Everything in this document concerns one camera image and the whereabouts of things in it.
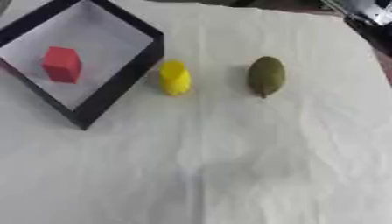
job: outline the yellow cube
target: yellow cube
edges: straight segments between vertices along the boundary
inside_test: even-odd
[[[160,67],[159,83],[168,95],[180,95],[191,88],[192,78],[184,63],[169,60]]]

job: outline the green fruit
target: green fruit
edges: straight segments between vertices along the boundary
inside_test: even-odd
[[[248,71],[249,87],[262,98],[279,90],[285,81],[284,65],[280,60],[262,57]]]

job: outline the open box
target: open box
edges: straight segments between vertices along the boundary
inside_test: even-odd
[[[80,55],[77,84],[48,78],[50,46]],[[107,0],[54,0],[0,31],[2,65],[83,130],[163,56],[164,34]]]

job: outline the table surface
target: table surface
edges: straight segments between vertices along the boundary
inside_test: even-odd
[[[0,222],[391,223],[392,90],[341,19],[117,2],[165,33],[192,91],[162,94],[153,69],[83,132],[1,70]],[[264,55],[287,71],[267,100],[246,87]]]

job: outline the red block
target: red block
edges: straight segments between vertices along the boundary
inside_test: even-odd
[[[42,67],[53,81],[76,83],[81,76],[81,59],[74,49],[49,47]]]

